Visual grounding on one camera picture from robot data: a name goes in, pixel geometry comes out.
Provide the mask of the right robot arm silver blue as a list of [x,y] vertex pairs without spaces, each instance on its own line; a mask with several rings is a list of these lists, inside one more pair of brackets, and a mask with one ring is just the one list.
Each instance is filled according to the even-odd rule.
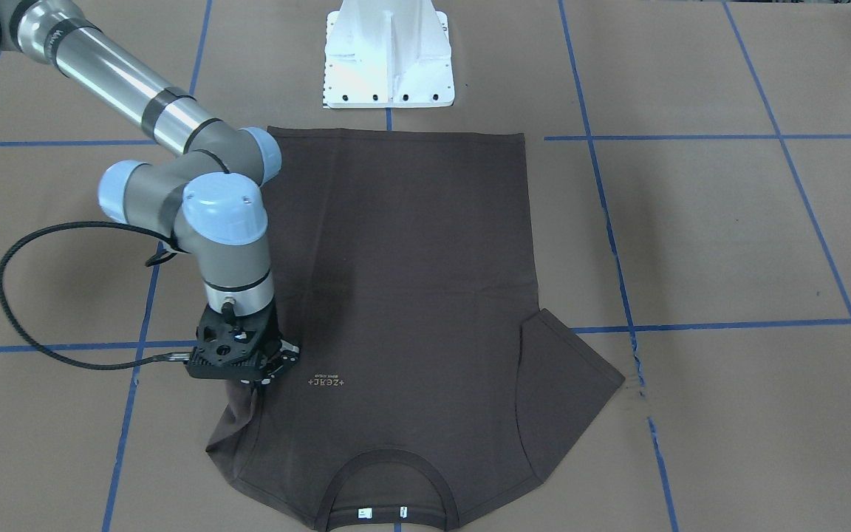
[[109,166],[98,186],[104,222],[158,239],[153,267],[195,257],[206,307],[189,352],[139,360],[179,361],[192,378],[277,380],[298,361],[275,305],[269,216],[262,189],[281,170],[269,132],[237,130],[107,37],[72,1],[0,1],[0,52],[17,52],[77,82],[174,154],[152,165]]

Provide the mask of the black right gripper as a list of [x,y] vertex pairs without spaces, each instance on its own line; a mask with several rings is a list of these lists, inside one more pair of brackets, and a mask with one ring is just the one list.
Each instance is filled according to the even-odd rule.
[[281,335],[274,302],[249,316],[237,316],[226,302],[220,311],[203,310],[186,370],[192,378],[241,381],[264,392],[300,359],[300,348]]

